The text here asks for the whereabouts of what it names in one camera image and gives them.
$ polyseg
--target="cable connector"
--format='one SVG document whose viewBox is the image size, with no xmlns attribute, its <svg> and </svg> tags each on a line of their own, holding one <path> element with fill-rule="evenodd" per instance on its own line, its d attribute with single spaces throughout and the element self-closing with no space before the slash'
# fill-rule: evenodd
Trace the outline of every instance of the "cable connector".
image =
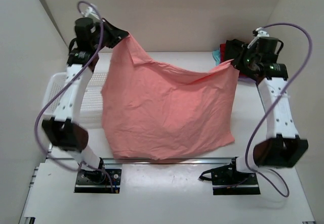
<svg viewBox="0 0 324 224">
<path fill-rule="evenodd" d="M 100 18 L 92 7 L 88 7 L 84 12 L 81 12 L 82 16 L 85 18 L 91 18 L 94 22 L 100 22 Z"/>
</svg>

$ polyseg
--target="white plastic basket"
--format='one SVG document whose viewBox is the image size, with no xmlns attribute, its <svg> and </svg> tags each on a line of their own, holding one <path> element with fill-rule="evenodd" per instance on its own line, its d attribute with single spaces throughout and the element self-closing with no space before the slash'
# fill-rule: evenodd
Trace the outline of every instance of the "white plastic basket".
<svg viewBox="0 0 324 224">
<path fill-rule="evenodd" d="M 107 73 L 94 73 L 87 86 L 81 109 L 80 109 L 80 125 L 85 128 L 100 128 L 102 115 L 102 97 L 100 94 L 101 88 L 106 80 Z M 45 106 L 64 86 L 66 73 L 54 74 L 47 86 L 43 99 Z M 59 103 L 59 98 L 55 100 L 50 107 L 45 111 L 44 116 L 50 117 L 53 115 Z"/>
</svg>

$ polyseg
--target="black bracket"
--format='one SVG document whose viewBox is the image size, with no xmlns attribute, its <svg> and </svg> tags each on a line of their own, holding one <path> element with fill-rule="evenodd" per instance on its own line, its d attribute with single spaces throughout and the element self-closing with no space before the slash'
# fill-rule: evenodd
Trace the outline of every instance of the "black bracket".
<svg viewBox="0 0 324 224">
<path fill-rule="evenodd" d="M 228 165 L 203 172 L 199 179 L 212 182 L 213 195 L 260 195 L 256 174 L 236 171 L 236 158 Z"/>
<path fill-rule="evenodd" d="M 119 194 L 120 183 L 122 180 L 122 170 L 120 168 L 106 168 L 106 172 L 109 174 L 113 184 L 113 192 L 108 178 L 104 181 L 97 183 L 91 181 L 85 172 L 82 170 L 77 173 L 74 192 L 75 193 L 105 193 L 105 194 Z"/>
</svg>

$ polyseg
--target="stack of clothes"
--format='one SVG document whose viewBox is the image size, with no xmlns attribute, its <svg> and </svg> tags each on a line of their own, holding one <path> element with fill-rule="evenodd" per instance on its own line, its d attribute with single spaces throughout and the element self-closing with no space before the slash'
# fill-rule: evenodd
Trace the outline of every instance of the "stack of clothes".
<svg viewBox="0 0 324 224">
<path fill-rule="evenodd" d="M 243 44 L 246 43 L 238 39 L 227 40 L 226 43 L 220 44 L 219 49 L 212 52 L 216 66 L 224 61 L 235 59 L 237 56 L 239 56 Z"/>
</svg>

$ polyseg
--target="teal cloth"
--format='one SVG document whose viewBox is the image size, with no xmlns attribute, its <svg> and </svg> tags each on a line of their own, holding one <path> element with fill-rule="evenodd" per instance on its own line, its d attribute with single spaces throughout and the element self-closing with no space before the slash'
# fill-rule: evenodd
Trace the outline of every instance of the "teal cloth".
<svg viewBox="0 0 324 224">
<path fill-rule="evenodd" d="M 215 60 L 216 66 L 218 66 L 221 63 L 221 51 L 220 50 L 213 51 L 212 55 Z"/>
</svg>

